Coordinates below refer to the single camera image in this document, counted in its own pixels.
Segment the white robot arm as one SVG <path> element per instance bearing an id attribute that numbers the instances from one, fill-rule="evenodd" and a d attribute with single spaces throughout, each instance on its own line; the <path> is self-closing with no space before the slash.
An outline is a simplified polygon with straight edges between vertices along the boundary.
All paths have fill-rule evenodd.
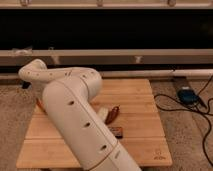
<path id="1" fill-rule="evenodd" d="M 35 59 L 18 75 L 41 88 L 49 119 L 85 171 L 141 171 L 90 105 L 102 88 L 99 72 L 85 67 L 49 69 Z"/>

